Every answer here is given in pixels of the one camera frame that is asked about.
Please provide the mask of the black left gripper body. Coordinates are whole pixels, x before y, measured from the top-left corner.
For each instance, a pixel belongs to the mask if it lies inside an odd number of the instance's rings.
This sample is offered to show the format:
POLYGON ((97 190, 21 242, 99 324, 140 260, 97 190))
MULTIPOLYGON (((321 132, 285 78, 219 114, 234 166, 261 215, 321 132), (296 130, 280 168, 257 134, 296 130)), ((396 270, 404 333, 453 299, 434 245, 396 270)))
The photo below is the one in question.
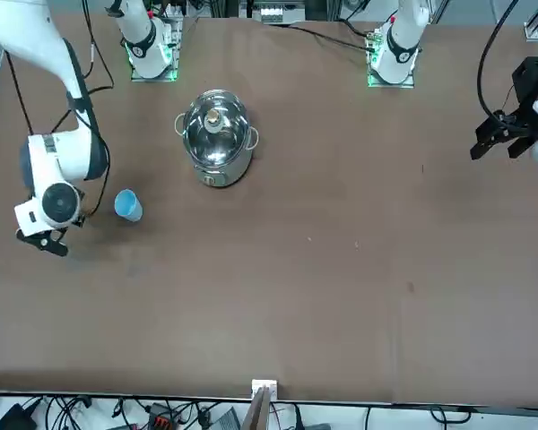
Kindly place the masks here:
POLYGON ((538 56, 528 56, 512 73, 516 90, 516 124, 538 130, 538 56))

